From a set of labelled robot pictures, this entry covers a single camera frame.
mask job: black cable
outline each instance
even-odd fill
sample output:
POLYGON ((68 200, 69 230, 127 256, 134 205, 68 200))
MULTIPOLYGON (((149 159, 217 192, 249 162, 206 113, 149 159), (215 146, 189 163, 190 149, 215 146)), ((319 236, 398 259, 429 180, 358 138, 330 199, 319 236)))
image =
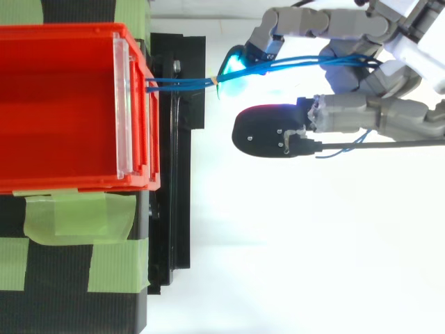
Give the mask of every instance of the black cable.
POLYGON ((365 150, 373 148, 423 148, 425 146, 445 146, 445 139, 428 141, 396 141, 391 143, 335 143, 323 144, 323 150, 365 150))
POLYGON ((292 7, 301 7, 307 5, 308 3, 315 2, 315 0, 302 0, 292 5, 292 7))

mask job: black metal frame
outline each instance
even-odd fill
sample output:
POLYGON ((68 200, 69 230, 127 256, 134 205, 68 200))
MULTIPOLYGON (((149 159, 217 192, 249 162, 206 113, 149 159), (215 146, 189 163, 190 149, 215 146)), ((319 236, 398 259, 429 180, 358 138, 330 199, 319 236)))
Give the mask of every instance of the black metal frame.
MULTIPOLYGON (((205 38, 152 34, 155 77, 205 75, 205 38), (181 73, 174 62, 181 62, 181 73)), ((204 91, 160 93, 161 189, 152 194, 149 225, 149 294, 172 283, 172 272, 190 260, 191 131, 204 128, 204 91)))

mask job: white robot part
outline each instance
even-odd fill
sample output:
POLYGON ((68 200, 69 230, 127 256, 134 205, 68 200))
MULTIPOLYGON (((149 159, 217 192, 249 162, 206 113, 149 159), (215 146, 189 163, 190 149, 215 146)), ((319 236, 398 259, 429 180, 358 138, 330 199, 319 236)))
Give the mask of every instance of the white robot part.
POLYGON ((351 133, 363 128, 395 141, 420 141, 444 137, 445 117, 428 117, 438 111, 416 101, 348 93, 316 96, 308 116, 316 132, 351 133))
POLYGON ((442 65, 445 64, 445 45, 443 43, 444 33, 445 11, 442 11, 417 44, 422 52, 426 53, 442 65))
MULTIPOLYGON (((437 36, 436 43, 445 48, 445 45, 440 42, 442 38, 437 36)), ((419 44, 399 34, 391 42, 385 44, 385 49, 430 83, 437 93, 445 94, 445 61, 441 62, 431 56, 431 54, 439 54, 431 45, 424 43, 421 49, 419 44)))
POLYGON ((419 0, 380 0, 381 3, 395 10, 403 17, 409 17, 419 0))

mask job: blue light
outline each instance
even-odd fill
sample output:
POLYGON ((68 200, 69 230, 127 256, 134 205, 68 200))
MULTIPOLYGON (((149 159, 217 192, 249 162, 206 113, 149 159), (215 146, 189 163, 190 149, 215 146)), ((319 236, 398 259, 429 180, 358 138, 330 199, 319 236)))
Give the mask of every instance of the blue light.
MULTIPOLYGON (((245 69, 246 67, 241 62, 240 56, 238 54, 234 54, 227 61, 227 64, 222 71, 222 75, 242 71, 245 69)), ((246 77, 241 77, 238 79, 220 83, 219 91, 222 92, 223 95, 235 97, 242 93, 247 88, 247 86, 248 80, 246 79, 246 77)))
POLYGON ((245 66, 241 62, 239 55, 234 54, 233 56, 231 56, 229 58, 224 71, 222 71, 222 74, 227 74, 227 73, 232 73, 232 72, 242 71, 242 70, 245 70, 245 66))

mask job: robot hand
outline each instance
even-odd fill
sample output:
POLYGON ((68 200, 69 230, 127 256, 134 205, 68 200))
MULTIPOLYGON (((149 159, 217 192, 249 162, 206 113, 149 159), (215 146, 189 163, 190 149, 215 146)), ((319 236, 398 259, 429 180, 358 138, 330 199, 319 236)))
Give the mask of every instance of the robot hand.
MULTIPOLYGON (((238 117, 235 145, 253 155, 295 156, 290 142, 303 143, 306 130, 356 132, 359 128, 374 129, 396 141, 411 141, 412 145, 416 141, 424 145, 432 139, 443 141, 445 145, 445 104, 430 111, 420 102, 399 99, 414 90, 422 78, 438 93, 445 94, 445 52, 440 42, 445 31, 444 6, 445 1, 438 0, 371 0, 367 11, 317 11, 298 7, 268 10, 261 26, 253 31, 243 47, 241 60, 246 66, 275 60, 286 36, 330 39, 329 45, 321 51, 322 56, 377 56, 385 48, 396 61, 383 63, 373 72, 360 67, 324 68, 336 95, 299 99, 297 106, 293 106, 293 113, 289 113, 292 107, 282 106, 280 125, 271 129, 275 132, 270 136, 279 150, 273 154, 268 152, 269 155, 265 151, 252 151, 255 145, 264 147, 266 143, 266 139, 248 140, 259 136, 249 135, 248 128, 253 131, 252 124, 256 124, 257 129, 262 128, 259 119, 246 126, 249 117, 256 118, 254 109, 238 117)), ((273 117, 277 117, 277 109, 278 106, 273 107, 271 117, 273 113, 273 117)), ((265 112, 262 107, 261 120, 264 121, 267 119, 265 112)))

